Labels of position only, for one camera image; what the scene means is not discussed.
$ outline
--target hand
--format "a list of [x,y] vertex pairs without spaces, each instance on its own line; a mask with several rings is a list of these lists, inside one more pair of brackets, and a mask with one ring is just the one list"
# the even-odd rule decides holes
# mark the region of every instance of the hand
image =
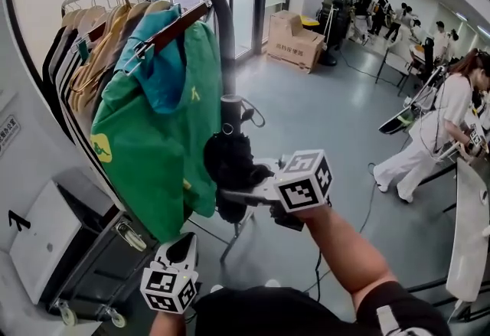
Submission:
[[157,313],[150,336],[178,336],[180,334],[185,334],[185,318],[183,315]]

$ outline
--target sign with text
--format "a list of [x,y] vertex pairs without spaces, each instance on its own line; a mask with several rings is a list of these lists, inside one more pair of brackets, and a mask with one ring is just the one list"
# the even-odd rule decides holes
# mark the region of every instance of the sign with text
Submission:
[[0,126],[0,157],[20,131],[21,126],[19,125],[17,119],[14,116],[8,116],[8,118]]

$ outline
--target gray floor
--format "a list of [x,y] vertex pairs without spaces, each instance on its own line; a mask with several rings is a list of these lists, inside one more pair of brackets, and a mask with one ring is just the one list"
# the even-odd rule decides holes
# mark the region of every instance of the gray floor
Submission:
[[[376,74],[381,57],[346,41],[342,49],[350,66]],[[311,74],[298,73],[285,64],[260,57],[239,69],[237,90],[266,117],[264,128],[247,123],[243,130],[250,136],[256,158],[274,157],[300,149],[323,148],[333,169],[333,207],[356,229],[366,220],[373,178],[368,164],[380,162],[400,150],[406,135],[382,135],[377,128],[396,113],[403,101],[397,89],[384,81],[374,84],[367,74],[351,69],[339,52],[337,67],[321,67]],[[382,77],[397,83],[400,75],[386,68]],[[407,84],[405,90],[413,89]],[[406,287],[444,277],[449,268],[454,233],[454,214],[441,210],[456,198],[452,175],[418,188],[413,204],[402,204],[389,191],[374,192],[371,215],[363,230],[387,258],[394,273]],[[192,217],[219,237],[230,239],[233,226],[215,214],[211,219]],[[237,289],[262,285],[277,279],[284,286],[304,290],[315,281],[317,248],[309,233],[274,224],[265,208],[256,209],[256,220],[245,228],[227,258],[219,263],[224,244],[192,224],[184,230],[199,236],[199,279],[201,293],[214,284]],[[321,266],[322,274],[327,266]],[[332,274],[322,280],[321,302],[338,317],[354,319],[348,295]],[[434,302],[446,298],[444,288],[425,292],[421,298]],[[444,308],[449,315],[452,306]],[[104,326],[108,334],[147,334],[154,317],[136,292],[127,308],[127,328]],[[454,325],[454,335],[474,335],[488,324],[487,319],[470,325]]]

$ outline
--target person in white outfit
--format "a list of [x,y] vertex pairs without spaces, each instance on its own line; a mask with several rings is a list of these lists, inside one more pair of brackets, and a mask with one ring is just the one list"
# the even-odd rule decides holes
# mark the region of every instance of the person in white outfit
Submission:
[[437,93],[435,110],[418,119],[410,129],[412,142],[399,154],[374,166],[374,180],[381,192],[397,175],[408,173],[397,185],[398,196],[411,203],[413,191],[436,166],[441,148],[455,139],[463,145],[469,137],[459,128],[472,101],[472,91],[490,87],[490,55],[478,49],[449,68],[449,77]]
[[447,47],[449,46],[449,37],[444,31],[444,23],[436,23],[437,30],[434,33],[434,63],[439,65],[446,57]]

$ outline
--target person with long hair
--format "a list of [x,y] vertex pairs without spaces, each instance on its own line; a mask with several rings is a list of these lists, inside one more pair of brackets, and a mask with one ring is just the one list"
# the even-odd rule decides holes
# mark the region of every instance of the person with long hair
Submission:
[[459,128],[472,101],[473,90],[490,87],[490,55],[473,49],[449,68],[450,75],[437,93],[435,109],[418,119],[410,129],[412,142],[374,166],[373,176],[381,192],[397,175],[408,173],[397,185],[400,199],[411,203],[413,191],[436,166],[441,148],[450,140],[470,146],[470,138]]
[[401,3],[401,8],[398,8],[398,9],[395,10],[394,20],[391,22],[390,30],[384,36],[384,39],[388,39],[390,37],[390,35],[394,32],[395,34],[393,36],[393,40],[392,41],[395,42],[395,40],[398,37],[398,30],[400,30],[400,26],[401,26],[400,19],[401,19],[402,16],[404,16],[404,15],[407,14],[406,9],[407,9],[407,4],[405,4],[404,2],[402,2]]

